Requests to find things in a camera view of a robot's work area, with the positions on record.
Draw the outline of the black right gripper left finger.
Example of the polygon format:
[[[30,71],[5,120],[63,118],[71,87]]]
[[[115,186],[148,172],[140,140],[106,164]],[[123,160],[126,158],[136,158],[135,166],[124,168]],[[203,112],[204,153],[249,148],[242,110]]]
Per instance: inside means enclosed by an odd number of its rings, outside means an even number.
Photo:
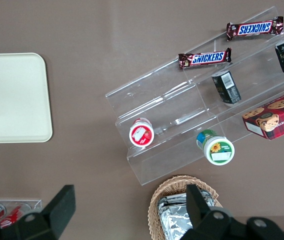
[[[0,228],[0,240],[58,240],[75,211],[75,187],[65,185],[41,212],[28,213]]]

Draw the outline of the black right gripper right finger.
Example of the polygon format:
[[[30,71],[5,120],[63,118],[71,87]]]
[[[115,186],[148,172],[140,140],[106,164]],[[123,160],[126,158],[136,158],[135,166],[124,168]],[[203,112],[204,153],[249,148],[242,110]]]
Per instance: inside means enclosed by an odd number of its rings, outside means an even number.
[[[284,232],[268,218],[251,217],[243,224],[221,208],[211,209],[196,185],[186,187],[186,209],[192,228],[182,240],[284,240]]]

